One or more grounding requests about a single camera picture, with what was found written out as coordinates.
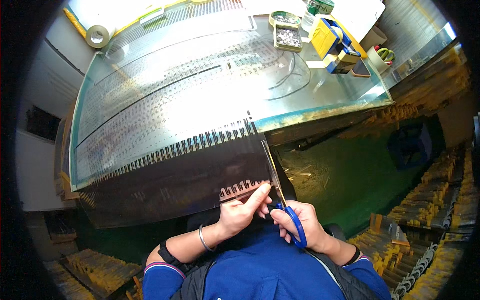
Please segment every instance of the green floor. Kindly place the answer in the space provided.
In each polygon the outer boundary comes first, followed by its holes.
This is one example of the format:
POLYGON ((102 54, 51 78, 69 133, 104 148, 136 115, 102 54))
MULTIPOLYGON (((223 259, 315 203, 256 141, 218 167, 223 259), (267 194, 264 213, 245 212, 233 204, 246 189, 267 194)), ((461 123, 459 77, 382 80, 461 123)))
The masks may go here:
MULTIPOLYGON (((434 128, 429 126, 438 155, 444 148, 443 135, 439 123, 434 128)), ((425 166, 400 172, 395 169, 386 149, 388 136, 331 138, 301 153, 285 152, 281 147, 276 150, 285 168, 300 171, 311 165, 302 171, 311 176, 293 175, 298 200, 312 203, 321 223, 338 223, 348 238, 368 225, 370 213, 386 214, 398 205, 423 174, 425 166)), ((96 230, 82 211, 72 221, 79 249, 91 248, 136 263, 141 263, 161 240, 179 234, 183 228, 181 220, 168 220, 96 230)))
POLYGON ((347 237, 368 224, 370 213, 386 213, 409 190, 422 167, 397 171, 381 138, 329 139, 302 153, 281 154, 293 175, 299 201, 315 206, 322 224, 339 224, 347 237))

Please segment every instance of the person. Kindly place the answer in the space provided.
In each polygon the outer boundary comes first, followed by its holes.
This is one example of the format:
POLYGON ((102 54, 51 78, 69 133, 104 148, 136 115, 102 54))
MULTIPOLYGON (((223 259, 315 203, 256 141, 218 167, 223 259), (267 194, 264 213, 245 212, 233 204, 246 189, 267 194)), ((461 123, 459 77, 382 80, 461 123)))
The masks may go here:
POLYGON ((245 203, 221 204, 216 223, 155 247, 144 270, 144 299, 391 299, 356 246, 328 235, 311 204, 287 201, 307 238, 306 249, 296 247, 290 216, 269 212, 270 188, 261 185, 245 203))

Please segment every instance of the blue scissors handle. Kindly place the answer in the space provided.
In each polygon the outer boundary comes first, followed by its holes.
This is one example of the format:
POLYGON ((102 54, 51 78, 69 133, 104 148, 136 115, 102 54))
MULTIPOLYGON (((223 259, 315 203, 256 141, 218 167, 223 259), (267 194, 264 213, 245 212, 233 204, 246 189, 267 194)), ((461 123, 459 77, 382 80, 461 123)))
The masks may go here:
MULTIPOLYGON (((276 207, 278 209, 283 209, 282 204, 277 203, 276 207)), ((295 224, 295 227, 297 227, 297 232, 299 234, 300 240, 297 240, 295 236, 289 232, 290 236, 292 237, 293 242, 295 243, 295 246, 299 248, 305 248, 307 247, 307 237, 305 236, 305 231, 303 230, 303 226, 301 225, 300 219, 297 216, 297 214, 293 211, 293 209, 290 206, 285 207, 285 212, 290 216, 292 219, 293 223, 295 224)))

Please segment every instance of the green scissors handle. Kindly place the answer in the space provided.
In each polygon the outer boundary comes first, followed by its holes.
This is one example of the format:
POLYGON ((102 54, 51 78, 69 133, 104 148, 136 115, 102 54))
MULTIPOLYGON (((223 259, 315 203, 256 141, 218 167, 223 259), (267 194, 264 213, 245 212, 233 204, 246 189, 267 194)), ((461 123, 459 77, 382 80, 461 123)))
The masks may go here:
POLYGON ((377 54, 378 54, 378 56, 380 56, 380 58, 383 61, 390 61, 390 60, 393 60, 395 58, 395 53, 392 50, 389 50, 387 48, 378 49, 377 54))

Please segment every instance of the scissors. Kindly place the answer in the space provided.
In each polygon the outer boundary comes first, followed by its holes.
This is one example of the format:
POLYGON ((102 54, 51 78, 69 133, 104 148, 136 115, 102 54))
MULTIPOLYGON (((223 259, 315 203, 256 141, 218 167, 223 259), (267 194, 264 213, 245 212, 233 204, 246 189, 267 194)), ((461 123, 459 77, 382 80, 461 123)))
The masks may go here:
POLYGON ((276 208, 283 210, 286 212, 290 218, 292 219, 295 227, 297 227, 297 232, 299 234, 300 240, 297 240, 295 236, 289 232, 290 236, 292 237, 293 242, 299 248, 307 247, 307 238, 305 236, 305 231, 303 230, 303 226, 301 225, 300 219, 297 214, 293 211, 290 206, 287 206, 287 202, 285 201, 285 197, 282 192, 282 187, 280 186, 280 180, 278 179, 278 173, 276 172, 275 164, 273 162, 272 154, 270 153, 270 148, 268 147, 267 141, 262 140, 262 145, 264 146, 265 154, 268 158, 268 166, 270 171, 270 176, 272 177, 272 183, 275 187, 276 194, 280 198, 280 202, 276 204, 276 208))
POLYGON ((395 58, 395 53, 388 48, 380 48, 380 46, 375 46, 374 49, 384 62, 392 61, 395 58))

